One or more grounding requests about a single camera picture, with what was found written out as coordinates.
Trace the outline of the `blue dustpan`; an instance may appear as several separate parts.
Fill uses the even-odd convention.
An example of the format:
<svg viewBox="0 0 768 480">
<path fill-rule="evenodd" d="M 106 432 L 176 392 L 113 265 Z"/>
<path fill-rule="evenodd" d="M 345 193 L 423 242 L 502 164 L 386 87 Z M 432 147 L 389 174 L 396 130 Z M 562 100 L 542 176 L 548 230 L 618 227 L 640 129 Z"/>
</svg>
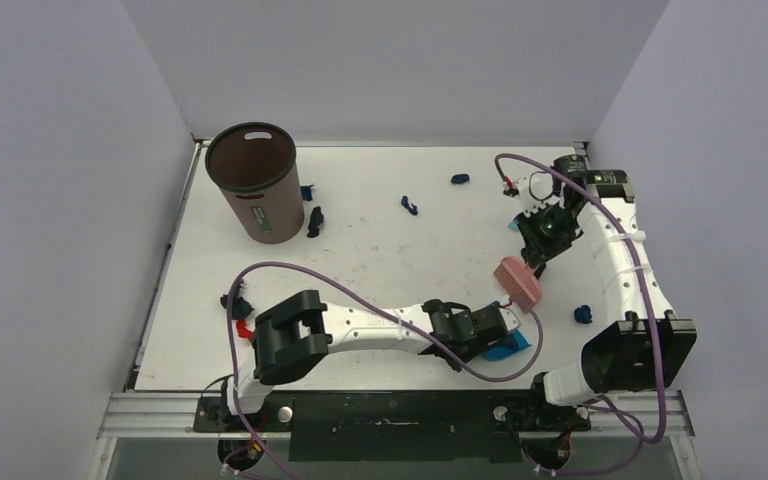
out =
<svg viewBox="0 0 768 480">
<path fill-rule="evenodd" d="M 509 333 L 502 342 L 483 352 L 481 357 L 489 362 L 499 362 L 530 347 L 531 344 L 525 336 L 519 330 L 515 330 Z"/>
</svg>

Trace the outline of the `pink hand brush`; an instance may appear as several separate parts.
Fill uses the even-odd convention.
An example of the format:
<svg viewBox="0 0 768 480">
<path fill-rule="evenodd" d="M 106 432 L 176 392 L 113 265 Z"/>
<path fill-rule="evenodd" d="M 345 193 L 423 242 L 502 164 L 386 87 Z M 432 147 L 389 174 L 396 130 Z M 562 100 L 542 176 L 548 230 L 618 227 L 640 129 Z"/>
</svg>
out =
<svg viewBox="0 0 768 480">
<path fill-rule="evenodd" d="M 510 300 L 523 310 L 533 310 L 542 299 L 542 288 L 535 270 L 521 258 L 506 256 L 493 272 Z"/>
</svg>

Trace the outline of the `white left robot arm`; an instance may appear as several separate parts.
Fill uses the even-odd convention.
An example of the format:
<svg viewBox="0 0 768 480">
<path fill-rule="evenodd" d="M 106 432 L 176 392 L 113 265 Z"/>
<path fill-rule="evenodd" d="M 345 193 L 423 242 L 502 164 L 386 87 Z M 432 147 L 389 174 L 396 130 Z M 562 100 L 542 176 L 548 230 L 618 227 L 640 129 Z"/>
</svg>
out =
<svg viewBox="0 0 768 480">
<path fill-rule="evenodd" d="M 460 370 L 519 327 L 513 312 L 495 305 L 471 310 L 429 300 L 377 314 L 325 303 L 318 291 L 304 290 L 256 317 L 251 349 L 218 413 L 233 430 L 250 428 L 274 387 L 301 380 L 329 354 L 394 350 L 442 358 Z"/>
</svg>

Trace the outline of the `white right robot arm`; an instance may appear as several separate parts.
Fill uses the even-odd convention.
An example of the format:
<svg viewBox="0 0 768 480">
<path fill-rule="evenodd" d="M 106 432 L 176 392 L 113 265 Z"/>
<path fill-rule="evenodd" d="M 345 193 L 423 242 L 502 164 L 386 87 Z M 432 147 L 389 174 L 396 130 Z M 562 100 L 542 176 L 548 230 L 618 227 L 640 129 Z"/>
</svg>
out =
<svg viewBox="0 0 768 480">
<path fill-rule="evenodd" d="M 544 376 L 544 390 L 525 402 L 528 421 L 548 429 L 564 417 L 565 406 L 614 391 L 670 386 L 697 330 L 692 320 L 677 316 L 656 280 L 627 173 L 590 170 L 583 156 L 572 154 L 509 186 L 522 205 L 515 221 L 526 264 L 542 270 L 583 238 L 605 298 L 601 331 L 573 364 Z"/>
</svg>

